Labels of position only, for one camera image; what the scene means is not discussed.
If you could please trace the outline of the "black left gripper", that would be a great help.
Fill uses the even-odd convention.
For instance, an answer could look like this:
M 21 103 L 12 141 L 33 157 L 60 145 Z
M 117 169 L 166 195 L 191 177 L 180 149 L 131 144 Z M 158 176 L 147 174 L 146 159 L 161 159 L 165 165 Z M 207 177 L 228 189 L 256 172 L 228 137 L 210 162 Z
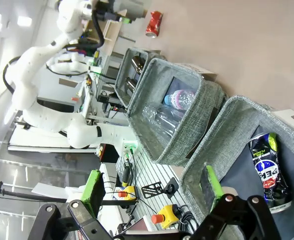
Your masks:
M 118 13 L 122 10 L 127 10 L 126 16 L 129 17 L 121 18 L 123 24 L 131 24 L 133 20 L 145 18 L 147 15 L 147 9 L 142 0 L 114 0 L 113 11 Z

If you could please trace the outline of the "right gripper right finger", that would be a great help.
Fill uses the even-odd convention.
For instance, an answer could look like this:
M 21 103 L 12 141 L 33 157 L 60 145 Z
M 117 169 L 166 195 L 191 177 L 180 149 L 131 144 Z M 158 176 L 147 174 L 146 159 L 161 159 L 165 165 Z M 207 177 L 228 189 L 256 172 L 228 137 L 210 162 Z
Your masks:
M 260 195 L 247 200 L 224 193 L 210 165 L 202 169 L 200 188 L 210 213 L 204 218 L 192 240 L 218 240 L 227 226 L 237 226 L 246 240 L 280 240 L 272 214 Z

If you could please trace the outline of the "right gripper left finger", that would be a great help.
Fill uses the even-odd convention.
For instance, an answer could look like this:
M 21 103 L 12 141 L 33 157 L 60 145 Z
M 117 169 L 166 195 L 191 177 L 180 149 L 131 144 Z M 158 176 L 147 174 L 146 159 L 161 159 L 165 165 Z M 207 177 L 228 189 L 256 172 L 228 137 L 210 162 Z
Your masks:
M 65 240 L 70 232 L 80 231 L 85 240 L 110 240 L 111 235 L 97 216 L 105 196 L 103 173 L 92 170 L 80 199 L 42 205 L 29 233 L 29 240 Z

